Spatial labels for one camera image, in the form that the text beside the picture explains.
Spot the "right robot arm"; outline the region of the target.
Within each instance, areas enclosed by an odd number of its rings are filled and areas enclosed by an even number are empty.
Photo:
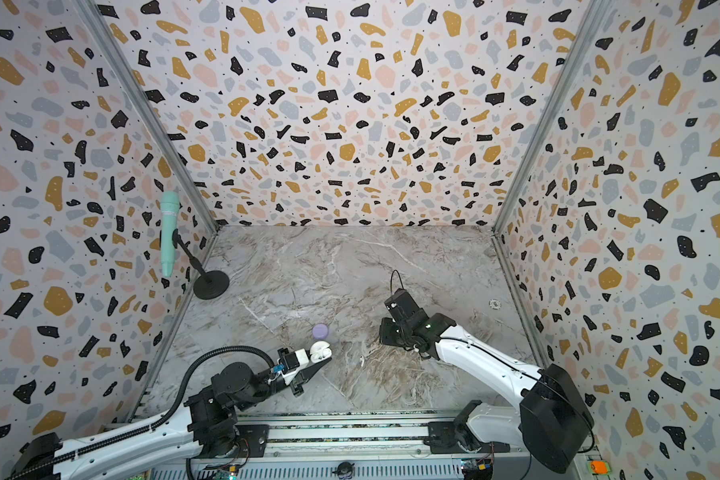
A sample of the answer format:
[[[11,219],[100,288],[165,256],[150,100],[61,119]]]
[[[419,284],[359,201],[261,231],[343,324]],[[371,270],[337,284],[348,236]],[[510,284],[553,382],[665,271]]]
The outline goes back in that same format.
[[[453,319],[428,315],[410,293],[397,289],[379,327],[386,346],[415,351],[457,367],[498,393],[512,407],[499,414],[472,400],[449,422],[431,422],[424,442],[434,454],[487,453],[498,443],[524,447],[535,462],[565,473],[592,442],[594,420],[568,372],[516,360],[485,344]]]

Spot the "purple earbud charging case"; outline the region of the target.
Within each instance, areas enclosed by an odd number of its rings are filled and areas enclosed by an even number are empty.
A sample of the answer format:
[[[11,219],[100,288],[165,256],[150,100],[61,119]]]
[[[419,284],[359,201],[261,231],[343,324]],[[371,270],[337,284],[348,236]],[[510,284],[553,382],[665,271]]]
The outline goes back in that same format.
[[[326,324],[317,324],[312,329],[312,336],[315,340],[326,340],[329,336],[329,327]]]

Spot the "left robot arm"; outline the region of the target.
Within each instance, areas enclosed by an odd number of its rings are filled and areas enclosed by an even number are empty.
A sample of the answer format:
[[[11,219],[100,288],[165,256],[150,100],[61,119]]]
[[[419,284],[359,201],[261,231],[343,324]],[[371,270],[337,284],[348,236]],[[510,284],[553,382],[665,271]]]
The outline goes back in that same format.
[[[266,367],[255,373],[236,362],[212,376],[198,393],[186,394],[195,371],[229,353],[254,355]],[[9,474],[12,479],[126,479],[172,459],[221,455],[239,441],[237,414],[277,393],[302,394],[303,387],[332,357],[328,342],[309,349],[281,348],[272,358],[244,345],[225,346],[197,358],[186,370],[169,408],[145,420],[105,433],[63,440],[44,434],[25,445]]]

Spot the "white earbud charging case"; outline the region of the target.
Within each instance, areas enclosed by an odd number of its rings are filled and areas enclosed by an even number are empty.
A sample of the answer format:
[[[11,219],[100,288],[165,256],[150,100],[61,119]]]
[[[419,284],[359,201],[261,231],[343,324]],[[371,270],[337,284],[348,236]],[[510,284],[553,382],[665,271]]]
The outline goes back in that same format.
[[[328,360],[332,357],[332,350],[327,341],[315,342],[309,350],[309,358],[313,364]]]

